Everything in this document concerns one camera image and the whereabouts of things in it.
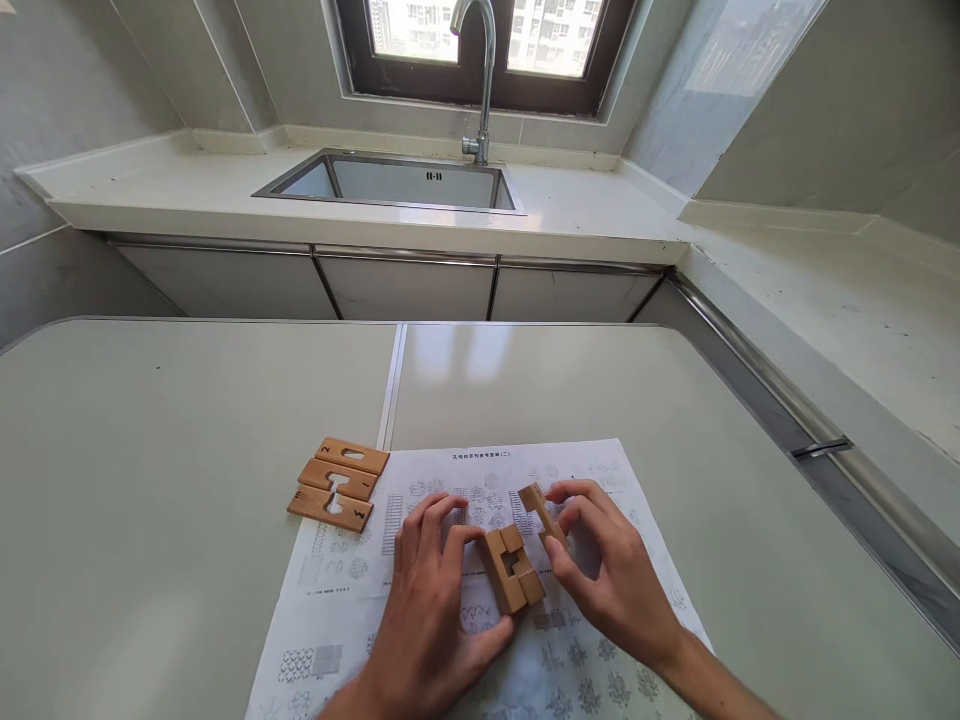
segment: stainless steel sink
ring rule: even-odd
[[[331,148],[253,197],[526,214],[502,165]]]

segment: table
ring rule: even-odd
[[[0,356],[0,714],[243,714],[325,435],[619,437],[722,660],[787,717],[955,718],[960,661],[678,333],[74,320]]]

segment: chrome faucet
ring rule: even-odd
[[[490,91],[493,89],[493,62],[497,50],[497,28],[493,23],[493,5],[490,0],[457,0],[450,20],[450,32],[460,37],[463,17],[474,2],[480,5],[483,30],[487,37],[487,54],[483,60],[483,101],[480,104],[480,130],[475,138],[463,137],[463,154],[475,155],[477,165],[486,165],[490,152]]]

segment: window frame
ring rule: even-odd
[[[507,70],[513,0],[491,1],[497,30],[492,107],[596,118],[637,0],[602,1],[581,78]],[[459,62],[453,65],[377,57],[367,0],[336,0],[336,6],[354,92],[455,105],[480,104],[485,40],[478,8],[471,7],[467,12],[460,34]]]

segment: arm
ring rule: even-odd
[[[592,480],[566,480],[546,493],[560,504],[564,532],[578,520],[597,540],[603,563],[596,580],[585,576],[563,546],[546,538],[553,574],[594,627],[649,667],[706,720],[777,718],[697,637],[670,607],[643,539]]]
[[[318,720],[406,720],[444,715],[513,640],[513,618],[479,635],[460,623],[464,546],[483,528],[456,525],[441,552],[440,524],[466,498],[436,493],[403,522],[393,582],[370,659]]]

